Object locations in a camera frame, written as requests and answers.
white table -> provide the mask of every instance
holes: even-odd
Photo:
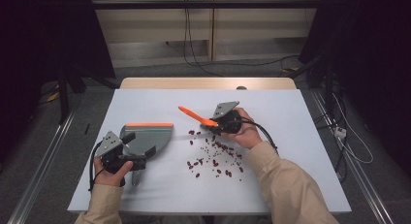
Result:
[[[223,172],[220,177],[216,177],[212,162],[195,167],[193,172],[187,167],[187,161],[208,157],[209,153],[202,147],[209,147],[206,139],[210,140],[211,135],[177,107],[182,105],[211,117],[218,103],[228,101],[240,101],[240,106],[269,131],[279,146],[280,156],[299,164],[314,177],[332,213],[351,211],[299,90],[119,89],[114,93],[96,143],[109,130],[118,135],[127,122],[174,124],[171,141],[147,163],[141,184],[133,187],[130,175],[126,176],[120,211],[193,215],[269,212],[257,178],[243,159],[239,160],[244,170],[241,173],[237,165],[232,165],[236,163],[233,158],[218,155],[216,159]],[[202,131],[202,134],[191,136],[189,130]],[[246,153],[246,149],[234,143],[223,143],[238,154]],[[232,177],[224,175],[226,169],[233,171]],[[90,199],[87,188],[88,164],[69,211],[87,210]]]

metal frame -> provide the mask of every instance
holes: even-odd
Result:
[[[311,91],[311,93],[314,98],[314,101],[316,102],[318,106],[318,109],[320,110],[321,114],[324,116],[325,121],[327,122],[329,126],[331,126],[332,117],[328,115],[327,109],[323,106],[323,104],[325,104],[325,100],[323,96],[319,92]],[[339,150],[342,150],[342,148],[344,147],[342,140],[338,137],[334,137],[334,138],[336,139]],[[346,144],[345,147],[351,150],[350,145]],[[347,152],[347,150],[344,150],[343,156],[347,162],[347,165],[350,167],[350,170],[353,173],[354,178],[357,181],[357,184],[360,186],[361,190],[363,191],[365,199],[368,201],[369,206],[374,212],[374,215],[377,218],[378,223],[381,223],[381,224],[395,223],[393,219],[391,218],[377,190],[374,188],[368,176],[366,175],[361,164],[357,160],[353,159],[351,155]]]
[[[54,8],[93,8],[95,10],[126,9],[316,9],[345,7],[346,1],[273,0],[273,1],[93,1],[46,2],[39,5]]]

aluminum rail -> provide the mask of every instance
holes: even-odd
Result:
[[[48,149],[45,153],[45,156],[42,159],[39,167],[37,168],[36,173],[31,178],[28,186],[26,187],[23,195],[18,201],[15,210],[13,211],[8,224],[15,223],[25,223],[27,216],[36,201],[37,196],[39,195],[40,190],[42,189],[43,182],[46,179],[46,176],[51,168],[52,162],[54,161],[55,156],[58,153],[60,146],[63,144],[63,140],[66,137],[66,134],[70,128],[70,125],[73,121],[76,110],[79,107],[81,98],[75,101],[75,104],[69,113],[69,116],[66,120],[60,124],[54,134],[54,137],[48,146]]]
[[[273,0],[273,1],[93,1],[39,3],[40,6],[60,9],[90,8],[95,10],[126,9],[316,9],[349,5],[346,1],[331,0]]]

black cable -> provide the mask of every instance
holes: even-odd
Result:
[[[289,56],[285,56],[285,57],[282,57],[282,58],[280,58],[280,59],[276,59],[276,60],[273,60],[273,61],[270,61],[270,62],[263,62],[263,63],[256,63],[256,64],[233,63],[233,62],[212,62],[212,63],[200,64],[200,63],[198,62],[197,58],[196,58],[196,55],[195,55],[194,49],[193,49],[193,43],[192,43],[192,38],[191,38],[190,13],[189,13],[189,11],[188,11],[187,9],[185,10],[185,13],[186,13],[186,16],[185,16],[184,52],[183,52],[183,54],[184,54],[184,60],[185,60],[185,62],[186,62],[188,65],[190,65],[190,66],[195,66],[195,67],[200,67],[204,72],[206,72],[206,73],[208,73],[208,74],[213,74],[213,75],[215,75],[215,76],[222,77],[222,76],[220,76],[220,75],[217,75],[217,74],[214,74],[214,73],[212,73],[212,72],[206,71],[206,70],[205,70],[204,68],[202,68],[202,67],[204,67],[204,66],[212,66],[212,65],[232,65],[232,66],[251,66],[251,67],[252,67],[252,66],[265,66],[265,65],[269,65],[269,64],[276,63],[276,62],[281,62],[281,64],[282,64],[282,61],[283,61],[284,59],[291,58],[291,57],[298,57],[298,56],[299,56],[299,55],[289,55]],[[188,30],[189,40],[190,40],[191,52],[193,53],[193,57],[194,57],[194,60],[195,60],[196,64],[192,64],[192,63],[188,62],[187,57],[186,57],[186,54],[185,54],[185,44],[186,44],[186,41],[187,41],[187,30]]]
[[[345,108],[344,100],[342,99],[342,96],[343,96],[342,89],[341,89],[339,84],[337,84],[337,91],[334,92],[333,96],[335,98],[335,102],[339,103],[340,106],[341,106],[341,116],[346,116],[347,111],[346,111],[346,108]],[[346,122],[345,119],[343,119],[343,124],[342,125],[343,125],[344,129],[347,129],[347,122]],[[345,138],[342,141],[343,145],[347,144],[347,139],[348,139],[348,136],[346,134]],[[339,144],[338,144],[336,138],[334,138],[334,141],[335,141],[335,143],[336,143],[336,145],[339,149],[339,156],[338,156],[337,163],[334,166],[334,170],[335,170],[335,172],[337,172],[339,167],[340,167],[341,162],[342,161],[344,162],[344,176],[342,176],[342,179],[340,180],[340,183],[343,183],[345,181],[347,175],[348,175],[347,162],[346,162],[345,157],[343,155],[345,147],[339,148]]]
[[[97,177],[100,173],[102,173],[104,170],[105,170],[105,168],[103,168],[102,170],[100,170],[100,172],[98,172],[98,173],[94,176],[94,181],[96,181],[96,177]]]
[[[278,74],[278,77],[280,78],[283,72],[283,68],[282,68],[282,60],[280,60],[280,74]]]
[[[241,117],[242,119],[246,119],[244,120],[233,120],[233,121],[228,121],[228,123],[246,123],[246,124],[252,124],[257,126],[261,132],[263,132],[263,134],[266,136],[266,138],[269,140],[269,143],[272,145],[272,147],[275,149],[275,152],[279,155],[278,153],[278,146],[275,145],[274,141],[272,140],[271,136],[269,135],[269,132],[261,125],[257,124],[256,122],[246,118],[246,117]]]
[[[314,119],[312,119],[312,121],[314,122],[314,124],[317,124],[318,122],[320,122],[320,120],[322,119],[322,118],[324,118],[326,115],[328,115],[329,113],[328,112],[326,112],[326,113],[324,113],[324,114],[322,114],[322,115],[320,115],[320,116],[318,116],[318,117],[315,117]]]
[[[93,151],[91,151],[91,156],[90,156],[90,167],[89,167],[89,182],[90,182],[90,188],[88,189],[88,191],[93,191],[93,187],[94,187],[94,178],[93,178],[93,159],[94,159],[94,155],[96,154],[97,149],[99,148],[100,144],[102,142],[99,142],[96,144],[96,146],[94,146]]]
[[[191,40],[190,13],[189,13],[188,9],[185,10],[185,34],[184,34],[184,48],[183,48],[183,51],[184,51],[184,60],[185,60],[185,62],[186,62],[188,65],[190,65],[190,66],[196,66],[196,65],[192,65],[191,63],[189,63],[188,60],[187,60],[187,57],[186,57],[186,55],[185,55],[185,43],[187,42],[187,29],[188,29],[188,36],[189,36],[189,38],[190,38],[191,52],[193,53],[193,57],[194,57],[194,61],[196,62],[196,65],[197,65],[202,71],[204,71],[204,72],[206,72],[206,73],[208,73],[208,74],[214,75],[214,76],[216,76],[216,77],[222,77],[222,76],[220,76],[220,75],[218,75],[218,74],[215,74],[215,73],[212,73],[212,72],[207,71],[207,70],[204,69],[204,68],[199,64],[199,62],[197,61],[196,54],[194,53],[194,49],[193,49],[193,41]]]
[[[343,102],[343,100],[342,100],[342,89],[341,89],[341,86],[337,83],[336,84],[336,87],[337,87],[337,91],[335,91],[335,92],[333,92],[333,94],[334,94],[334,96],[337,98],[337,100],[338,101],[334,101],[333,102],[333,105],[334,106],[337,106],[337,102],[339,102],[340,104],[341,104],[341,108],[342,108],[342,111],[343,111],[343,113],[344,114],[346,114],[346,111],[345,111],[345,104],[344,104],[344,102]],[[322,116],[319,116],[319,117],[317,117],[315,120],[314,120],[314,123],[316,124],[319,120],[318,120],[318,118],[320,118],[320,117],[322,117]],[[343,114],[341,114],[341,116],[339,117],[339,119],[338,120],[333,120],[333,119],[331,119],[331,124],[329,124],[329,125],[324,125],[324,126],[319,126],[319,127],[316,127],[317,128],[317,130],[318,129],[324,129],[324,128],[329,128],[329,127],[331,127],[331,128],[333,128],[336,124],[339,124],[341,121],[344,121],[344,125],[345,125],[345,129],[347,129],[347,126],[346,126],[346,124],[345,124],[345,120],[344,120],[344,118],[343,118]]]

beige sleeve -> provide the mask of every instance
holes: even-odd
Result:
[[[121,223],[118,215],[120,208],[122,187],[95,184],[91,193],[88,211],[82,212],[76,224],[80,223],[101,223],[117,224]]]
[[[273,223],[338,223],[315,180],[297,164],[281,159],[267,142],[246,156],[257,174]]]

